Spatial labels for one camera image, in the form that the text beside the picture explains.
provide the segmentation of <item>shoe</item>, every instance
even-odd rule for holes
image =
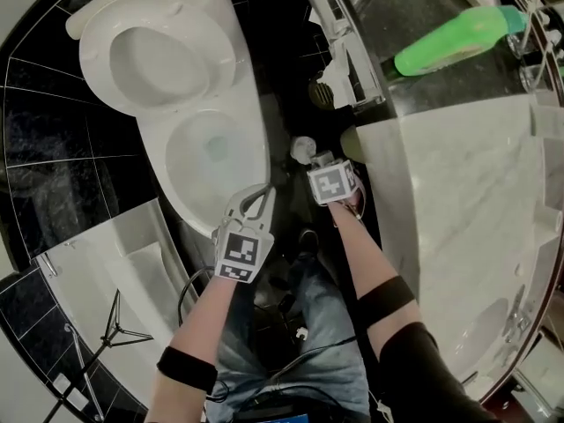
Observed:
[[[319,237],[317,232],[309,227],[301,229],[300,236],[298,237],[299,253],[308,253],[316,255],[319,250]]]

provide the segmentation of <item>green plastic bottle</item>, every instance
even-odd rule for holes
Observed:
[[[394,65],[405,77],[424,75],[479,55],[526,26],[527,16],[515,6],[470,8],[404,48],[394,58]]]

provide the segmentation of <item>toilet lid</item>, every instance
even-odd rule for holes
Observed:
[[[87,23],[80,66],[100,100],[127,115],[163,115],[226,90],[230,40],[180,0],[114,0]]]

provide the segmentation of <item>blue jeans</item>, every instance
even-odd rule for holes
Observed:
[[[315,257],[301,255],[290,269],[289,282],[308,326],[303,353],[354,335],[343,296]],[[218,379],[229,387],[229,395],[223,403],[207,403],[207,416],[211,423],[228,422],[268,379],[263,366],[249,348],[254,293],[253,286],[239,284],[229,309],[217,363]],[[282,375],[278,384],[269,385],[262,392],[289,386],[316,387],[335,398],[345,409],[370,414],[367,374],[356,342],[329,348],[305,360]],[[224,388],[216,382],[213,395],[224,393]],[[292,394],[333,404],[314,390],[285,392],[285,395]]]

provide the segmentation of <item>dark countertop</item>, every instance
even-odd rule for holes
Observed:
[[[356,10],[369,53],[380,62],[470,7],[466,0],[349,1]],[[500,40],[495,48],[479,56],[389,86],[391,99],[386,105],[397,115],[409,115],[524,93],[518,76],[519,65],[506,42]]]

